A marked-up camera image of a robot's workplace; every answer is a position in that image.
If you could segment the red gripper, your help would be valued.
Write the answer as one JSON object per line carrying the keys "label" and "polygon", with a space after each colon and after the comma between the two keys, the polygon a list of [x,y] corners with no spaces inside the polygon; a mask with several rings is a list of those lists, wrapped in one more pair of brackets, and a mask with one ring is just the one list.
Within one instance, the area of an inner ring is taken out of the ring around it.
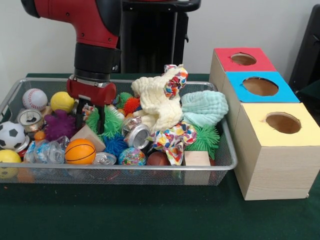
{"label": "red gripper", "polygon": [[[81,129],[83,126],[83,108],[90,101],[93,105],[110,105],[116,97],[116,85],[113,82],[96,82],[83,80],[76,78],[72,74],[66,83],[68,94],[78,99],[78,105],[75,115],[75,126],[77,129]],[[98,121],[97,121],[97,133],[99,135],[104,133],[105,124],[105,106],[97,106]]]}

